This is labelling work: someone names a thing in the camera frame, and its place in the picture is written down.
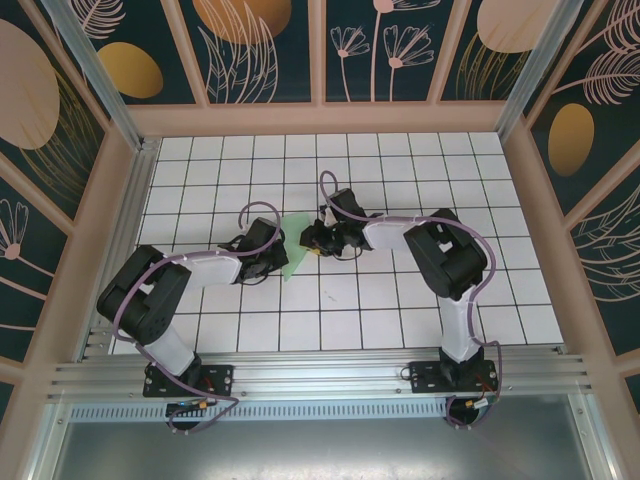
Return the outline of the light green cloth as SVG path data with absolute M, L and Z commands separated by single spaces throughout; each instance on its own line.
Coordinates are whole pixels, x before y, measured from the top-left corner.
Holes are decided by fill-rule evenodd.
M 282 217 L 281 233 L 284 235 L 284 248 L 288 258 L 288 263 L 282 268 L 284 282 L 291 279 L 307 253 L 307 249 L 300 245 L 300 237 L 310 225 L 308 213 L 291 213 Z

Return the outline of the grey sheet metal panel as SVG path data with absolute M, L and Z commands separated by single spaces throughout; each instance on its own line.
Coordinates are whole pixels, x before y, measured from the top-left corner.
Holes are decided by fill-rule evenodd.
M 504 397 L 470 429 L 443 418 L 70 423 L 50 405 L 20 480 L 631 480 L 588 394 Z

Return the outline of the left base yellow power connector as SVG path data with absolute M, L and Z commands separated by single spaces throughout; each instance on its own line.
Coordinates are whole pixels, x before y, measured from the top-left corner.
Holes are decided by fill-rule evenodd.
M 169 403 L 166 406 L 165 416 L 190 416 L 192 414 L 200 416 L 200 411 L 207 410 L 209 407 L 217 405 L 215 399 L 191 399 L 175 403 Z

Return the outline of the long aluminium mounting rail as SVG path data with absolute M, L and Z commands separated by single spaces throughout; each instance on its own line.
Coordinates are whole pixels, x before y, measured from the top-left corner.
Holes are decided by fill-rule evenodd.
M 578 355 L 552 347 L 502 350 L 504 395 L 586 393 L 594 382 Z M 329 400 L 408 397 L 402 368 L 438 358 L 434 348 L 205 354 L 206 364 L 234 368 L 233 396 L 242 400 Z M 134 355 L 93 356 L 55 366 L 51 401 L 127 402 L 142 397 L 146 360 Z

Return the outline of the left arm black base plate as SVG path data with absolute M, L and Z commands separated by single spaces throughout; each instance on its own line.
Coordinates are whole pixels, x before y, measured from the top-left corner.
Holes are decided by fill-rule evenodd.
M 201 365 L 188 368 L 178 380 L 207 394 L 229 396 L 233 383 L 232 365 Z M 148 364 L 144 370 L 142 395 L 145 398 L 196 397 L 196 394 L 177 385 L 157 366 Z

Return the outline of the aluminium side rail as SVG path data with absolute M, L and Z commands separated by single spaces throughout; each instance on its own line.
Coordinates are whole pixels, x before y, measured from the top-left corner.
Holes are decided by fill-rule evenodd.
M 91 331 L 102 322 L 97 311 L 99 296 L 124 264 L 136 242 L 161 144 L 160 137 L 144 138 L 141 147 L 131 154 L 123 179 L 108 183 L 101 205 L 113 210 L 110 216 L 100 213 L 96 207 L 89 209 L 89 219 L 96 222 L 95 227 L 106 226 L 108 236 L 96 254 L 100 263 L 83 312 L 73 357 L 75 363 L 84 359 Z

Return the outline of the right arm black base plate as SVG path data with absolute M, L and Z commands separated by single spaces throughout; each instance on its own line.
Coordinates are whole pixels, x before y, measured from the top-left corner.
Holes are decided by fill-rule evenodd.
M 481 360 L 471 366 L 416 361 L 408 367 L 413 393 L 481 393 L 484 388 L 498 389 L 496 366 L 491 360 Z

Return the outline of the aluminium corner post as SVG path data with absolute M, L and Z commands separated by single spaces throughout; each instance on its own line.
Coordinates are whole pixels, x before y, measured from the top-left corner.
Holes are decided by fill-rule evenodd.
M 143 136 L 129 114 L 120 93 L 109 78 L 89 37 L 82 31 L 71 7 L 66 0 L 41 0 L 41 2 L 126 142 L 136 152 L 140 152 Z
M 593 2 L 594 0 L 556 0 L 496 122 L 495 131 L 502 145 L 506 144 L 519 123 L 536 89 L 546 83 L 545 77 L 553 71 L 553 62 L 561 57 L 563 43 L 567 38 L 573 38 L 571 29 L 581 24 L 581 12 L 588 12 Z

